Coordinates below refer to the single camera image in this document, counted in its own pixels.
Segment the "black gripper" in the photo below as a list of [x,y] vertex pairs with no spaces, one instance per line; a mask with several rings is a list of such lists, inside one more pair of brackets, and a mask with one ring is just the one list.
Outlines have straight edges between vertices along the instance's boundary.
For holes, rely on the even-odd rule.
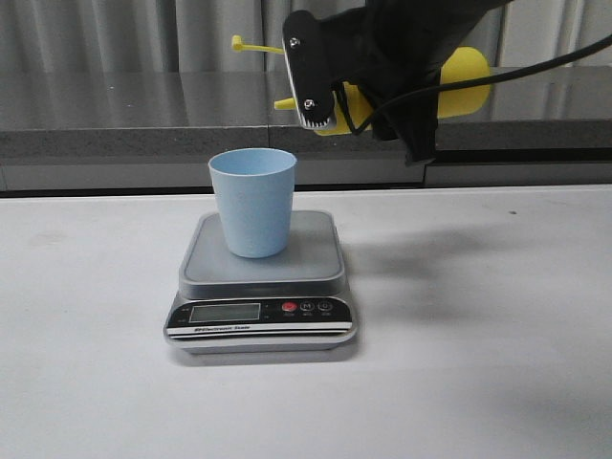
[[410,94],[439,85],[446,61],[487,12],[502,5],[368,1],[320,22],[308,11],[292,12],[282,26],[282,43],[300,125],[313,131],[336,126],[329,61],[350,133],[361,122],[349,111],[343,82],[357,86],[372,107],[367,124],[375,139],[401,140],[409,163],[432,160],[438,97]]

